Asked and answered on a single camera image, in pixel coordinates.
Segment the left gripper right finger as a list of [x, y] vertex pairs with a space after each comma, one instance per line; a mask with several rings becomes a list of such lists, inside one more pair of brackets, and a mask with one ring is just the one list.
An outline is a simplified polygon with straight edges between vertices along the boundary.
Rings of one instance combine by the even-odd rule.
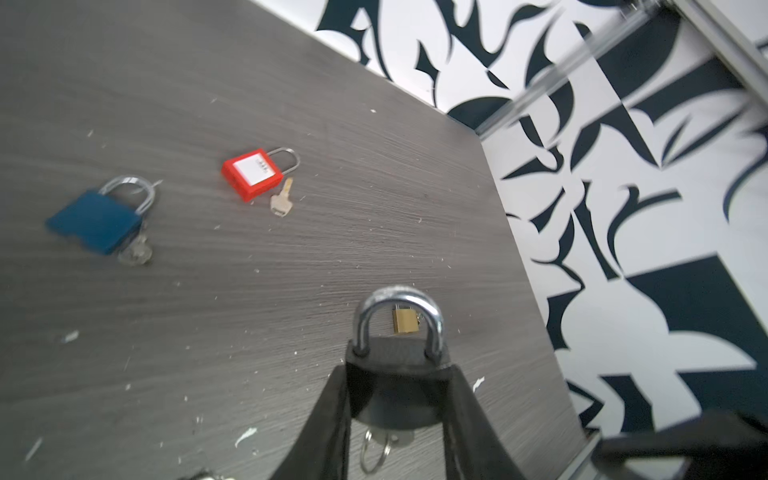
[[448, 369], [442, 407], [447, 479], [524, 479], [461, 369]]

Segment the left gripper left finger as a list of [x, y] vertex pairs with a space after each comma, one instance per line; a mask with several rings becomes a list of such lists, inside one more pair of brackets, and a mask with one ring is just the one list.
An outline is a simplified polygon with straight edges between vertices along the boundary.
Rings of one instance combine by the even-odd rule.
[[348, 478], [351, 408], [346, 368], [331, 372], [298, 438], [271, 479]]

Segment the black padlock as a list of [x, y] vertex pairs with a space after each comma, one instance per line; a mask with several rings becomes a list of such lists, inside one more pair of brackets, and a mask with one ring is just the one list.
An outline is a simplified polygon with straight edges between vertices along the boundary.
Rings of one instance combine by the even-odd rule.
[[[374, 314], [406, 306], [426, 323], [426, 338], [370, 335]], [[405, 285], [382, 287], [355, 311], [354, 334], [346, 354], [352, 418], [366, 426], [359, 465], [376, 474], [392, 450], [413, 442], [414, 432], [442, 422], [450, 357], [444, 318], [424, 292]]]

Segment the red padlock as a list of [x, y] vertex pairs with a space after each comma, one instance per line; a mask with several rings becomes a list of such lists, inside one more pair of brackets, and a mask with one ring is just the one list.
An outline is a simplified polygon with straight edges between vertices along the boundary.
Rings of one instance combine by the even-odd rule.
[[[294, 164], [281, 170], [274, 162], [274, 157], [279, 154], [290, 155]], [[291, 148], [280, 147], [271, 151], [258, 149], [225, 161], [220, 172], [240, 199], [250, 202], [277, 187], [300, 164], [300, 155]]]

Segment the blue padlock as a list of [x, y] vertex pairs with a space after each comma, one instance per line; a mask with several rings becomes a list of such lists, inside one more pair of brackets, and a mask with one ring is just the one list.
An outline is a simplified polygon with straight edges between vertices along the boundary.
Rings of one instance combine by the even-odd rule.
[[[145, 194], [145, 199], [136, 207], [111, 196], [114, 190], [128, 185]], [[117, 176], [98, 190], [82, 193], [49, 217], [45, 226], [59, 236], [78, 241], [89, 251], [115, 255], [128, 266], [142, 266], [153, 257], [144, 219], [156, 198], [156, 187], [148, 180], [132, 175]]]

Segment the large brass padlock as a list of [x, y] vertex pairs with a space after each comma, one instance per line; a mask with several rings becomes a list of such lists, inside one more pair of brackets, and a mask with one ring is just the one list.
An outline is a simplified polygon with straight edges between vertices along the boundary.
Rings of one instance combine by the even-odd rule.
[[420, 330], [420, 314], [413, 308], [395, 305], [392, 318], [395, 334], [411, 334]]

